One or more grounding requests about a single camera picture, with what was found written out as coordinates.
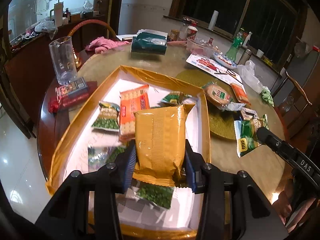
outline orange cracker package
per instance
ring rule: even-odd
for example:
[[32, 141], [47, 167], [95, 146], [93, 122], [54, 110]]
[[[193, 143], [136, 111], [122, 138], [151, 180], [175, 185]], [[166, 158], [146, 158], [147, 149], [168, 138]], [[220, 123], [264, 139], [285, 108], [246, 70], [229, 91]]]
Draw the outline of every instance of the orange cracker package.
[[185, 121], [194, 106], [161, 107], [134, 114], [137, 122], [134, 179], [167, 187], [181, 181], [186, 143]]
[[242, 87], [240, 87], [239, 85], [237, 85], [235, 83], [231, 83], [230, 86], [232, 87], [233, 92], [235, 93], [236, 98], [238, 99], [238, 101], [240, 103], [245, 103], [245, 104], [249, 104], [250, 105], [250, 102], [249, 102], [249, 99], [247, 97], [247, 94], [244, 92]]
[[139, 110], [150, 109], [148, 98], [149, 85], [120, 92], [120, 136], [121, 141], [134, 138], [135, 117]]

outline glass cup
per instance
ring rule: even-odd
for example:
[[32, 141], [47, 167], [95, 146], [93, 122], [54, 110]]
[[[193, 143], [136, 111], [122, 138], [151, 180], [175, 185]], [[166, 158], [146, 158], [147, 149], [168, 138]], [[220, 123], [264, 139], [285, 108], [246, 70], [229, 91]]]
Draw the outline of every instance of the glass cup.
[[294, 103], [294, 98], [292, 96], [287, 96], [283, 102], [278, 106], [278, 109], [282, 116], [284, 116], [292, 107]]
[[66, 85], [74, 81], [77, 71], [71, 37], [66, 36], [52, 41], [49, 50], [58, 83]]

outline blue and white plate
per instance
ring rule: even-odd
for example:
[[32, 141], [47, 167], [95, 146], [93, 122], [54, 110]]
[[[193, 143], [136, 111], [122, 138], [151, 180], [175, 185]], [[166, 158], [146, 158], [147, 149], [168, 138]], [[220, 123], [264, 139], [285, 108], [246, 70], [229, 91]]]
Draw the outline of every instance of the blue and white plate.
[[229, 69], [235, 69], [237, 67], [237, 64], [234, 63], [232, 60], [228, 59], [226, 56], [219, 54], [218, 52], [215, 52], [213, 54], [213, 58], [216, 62], [221, 64], [222, 66], [229, 68]]

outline glass jar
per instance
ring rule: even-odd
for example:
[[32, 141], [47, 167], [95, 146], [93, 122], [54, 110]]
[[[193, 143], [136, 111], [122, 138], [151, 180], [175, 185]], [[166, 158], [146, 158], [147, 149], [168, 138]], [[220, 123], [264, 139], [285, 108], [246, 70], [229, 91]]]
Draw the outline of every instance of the glass jar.
[[278, 106], [278, 109], [281, 113], [282, 116], [284, 116], [291, 108], [291, 106], [293, 106], [294, 103], [294, 99], [292, 96], [287, 96], [283, 102]]
[[52, 41], [49, 50], [58, 83], [66, 85], [74, 81], [77, 71], [71, 37], [66, 36]]
[[187, 33], [188, 33], [188, 26], [191, 25], [191, 21], [187, 18], [182, 19], [182, 25], [179, 31], [178, 41], [186, 41], [187, 40]]

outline paper towel roll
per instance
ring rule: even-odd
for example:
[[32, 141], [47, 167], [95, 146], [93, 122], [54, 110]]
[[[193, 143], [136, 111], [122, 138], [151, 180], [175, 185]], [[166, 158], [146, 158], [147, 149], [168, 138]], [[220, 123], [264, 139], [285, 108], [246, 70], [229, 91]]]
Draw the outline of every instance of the paper towel roll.
[[214, 28], [214, 26], [216, 25], [216, 21], [217, 21], [217, 18], [218, 18], [218, 14], [219, 14], [218, 11], [214, 11], [214, 12], [213, 12], [212, 17], [211, 17], [211, 21], [210, 21], [209, 27], [208, 27], [209, 30], [212, 30], [212, 31], [213, 31], [213, 28]]

